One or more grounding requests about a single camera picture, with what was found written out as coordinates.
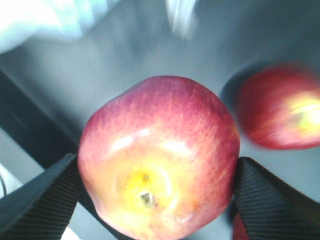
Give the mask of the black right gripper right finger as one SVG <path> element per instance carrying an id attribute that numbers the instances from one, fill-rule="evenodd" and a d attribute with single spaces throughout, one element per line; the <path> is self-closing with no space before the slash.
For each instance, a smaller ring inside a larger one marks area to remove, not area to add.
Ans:
<path id="1" fill-rule="evenodd" d="M 320 204 L 249 157 L 240 157 L 236 208 L 251 240 L 318 240 Z"/>

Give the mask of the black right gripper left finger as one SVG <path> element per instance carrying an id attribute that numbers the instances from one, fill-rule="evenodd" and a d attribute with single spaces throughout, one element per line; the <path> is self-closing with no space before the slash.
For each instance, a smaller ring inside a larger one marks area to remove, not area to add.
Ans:
<path id="1" fill-rule="evenodd" d="M 2 240 L 59 240 L 80 193 L 77 157 L 67 154 L 0 200 Z"/>

